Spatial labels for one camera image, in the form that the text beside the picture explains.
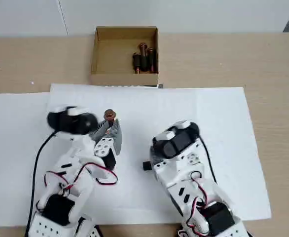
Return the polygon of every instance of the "cardboard box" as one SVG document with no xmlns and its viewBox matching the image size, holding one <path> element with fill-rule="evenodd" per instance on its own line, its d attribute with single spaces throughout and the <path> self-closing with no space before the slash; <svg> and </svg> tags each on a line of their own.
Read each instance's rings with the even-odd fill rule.
<svg viewBox="0 0 289 237">
<path fill-rule="evenodd" d="M 133 53 L 146 43 L 156 49 L 156 72 L 135 74 Z M 158 29 L 156 27 L 97 27 L 92 57 L 93 85 L 157 86 L 159 77 Z"/>
</svg>

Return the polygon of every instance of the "white paper sheet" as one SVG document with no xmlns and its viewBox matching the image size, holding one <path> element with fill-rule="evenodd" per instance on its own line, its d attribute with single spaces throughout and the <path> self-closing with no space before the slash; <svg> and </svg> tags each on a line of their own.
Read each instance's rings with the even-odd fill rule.
<svg viewBox="0 0 289 237">
<path fill-rule="evenodd" d="M 45 121 L 47 96 L 0 94 L 0 226 L 26 224 L 35 155 L 51 132 Z M 244 220 L 270 217 L 242 88 L 53 85 L 49 97 L 49 108 L 61 104 L 87 106 L 100 119 L 105 109 L 113 108 L 120 119 L 123 146 L 116 166 L 119 184 L 96 186 L 86 206 L 98 224 L 174 223 L 181 219 L 152 172 L 142 171 L 142 161 L 148 158 L 152 137 L 183 119 L 195 120 L 200 126 L 218 182 L 235 202 L 238 214 Z M 69 145 L 55 138 L 43 150 L 38 163 L 36 199 L 43 190 L 44 171 Z M 114 201 L 113 193 L 118 196 Z"/>
<path fill-rule="evenodd" d="M 62 104 L 88 107 L 99 118 L 112 108 L 121 122 L 123 147 L 116 172 L 122 180 L 111 189 L 97 187 L 106 195 L 95 196 L 89 207 L 105 200 L 106 205 L 112 203 L 111 208 L 174 210 L 153 175 L 142 171 L 141 163 L 147 159 L 153 136 L 176 121 L 189 119 L 200 126 L 218 182 L 233 199 L 236 214 L 243 220 L 271 217 L 243 88 L 144 90 L 53 84 L 48 107 Z M 203 162 L 206 176 L 211 177 L 208 162 Z M 121 195 L 113 200 L 111 192 Z"/>
<path fill-rule="evenodd" d="M 48 93 L 0 94 L 0 226 L 26 224 L 36 152 L 50 133 L 45 121 L 47 100 Z M 67 148 L 64 144 L 53 139 L 43 150 L 36 199 L 44 188 L 44 171 Z"/>
</svg>

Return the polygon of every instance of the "copper bolt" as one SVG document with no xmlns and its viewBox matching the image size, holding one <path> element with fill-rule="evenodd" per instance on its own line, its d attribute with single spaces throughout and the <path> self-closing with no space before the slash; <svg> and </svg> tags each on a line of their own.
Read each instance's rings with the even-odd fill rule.
<svg viewBox="0 0 289 237">
<path fill-rule="evenodd" d="M 141 70 L 143 72 L 148 71 L 148 66 L 147 66 L 147 61 L 146 61 L 146 53 L 145 50 L 148 47 L 146 43 L 141 43 L 139 44 L 139 49 L 140 49 L 140 63 L 141 63 Z"/>
<path fill-rule="evenodd" d="M 147 48 L 148 67 L 151 73 L 154 73 L 154 53 L 153 48 Z"/>
<path fill-rule="evenodd" d="M 112 126 L 116 117 L 116 113 L 109 109 L 104 112 L 104 119 L 108 121 L 109 125 Z"/>
<path fill-rule="evenodd" d="M 141 60 L 140 53 L 135 52 L 133 54 L 133 65 L 136 74 L 140 73 L 140 66 L 141 66 L 140 60 Z"/>
<path fill-rule="evenodd" d="M 145 50 L 147 47 L 148 47 L 148 45 L 146 43 L 139 44 L 140 54 L 142 56 L 145 56 Z"/>
</svg>

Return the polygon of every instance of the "wooden table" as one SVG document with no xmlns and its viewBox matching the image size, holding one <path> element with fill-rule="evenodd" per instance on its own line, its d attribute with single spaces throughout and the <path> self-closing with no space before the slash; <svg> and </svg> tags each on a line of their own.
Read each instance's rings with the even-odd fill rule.
<svg viewBox="0 0 289 237">
<path fill-rule="evenodd" d="M 0 92 L 89 83 L 92 45 L 92 37 L 0 39 Z M 255 237 L 289 236 L 289 34 L 160 34 L 159 47 L 165 87 L 245 88 L 272 207 L 272 219 L 246 226 Z M 102 230 L 105 237 L 173 237 L 177 227 Z M 0 237 L 21 237 L 23 231 L 0 228 Z"/>
</svg>

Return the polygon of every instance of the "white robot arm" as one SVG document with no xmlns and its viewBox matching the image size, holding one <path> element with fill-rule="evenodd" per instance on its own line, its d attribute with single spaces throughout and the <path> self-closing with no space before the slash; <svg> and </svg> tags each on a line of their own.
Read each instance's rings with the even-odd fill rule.
<svg viewBox="0 0 289 237">
<path fill-rule="evenodd" d="M 154 171 L 182 215 L 180 237 L 249 237 L 215 176 L 215 182 L 205 178 L 201 157 L 210 158 L 195 123 L 177 122 L 152 143 L 144 170 Z"/>
<path fill-rule="evenodd" d="M 97 123 L 92 114 L 78 107 L 49 113 L 48 124 L 70 139 L 72 147 L 45 173 L 46 190 L 36 203 L 29 237 L 102 236 L 92 216 L 84 213 L 84 206 L 95 183 L 114 185 L 118 180 L 113 169 L 121 149 L 121 129 L 115 115 L 107 110 L 105 120 Z"/>
</svg>

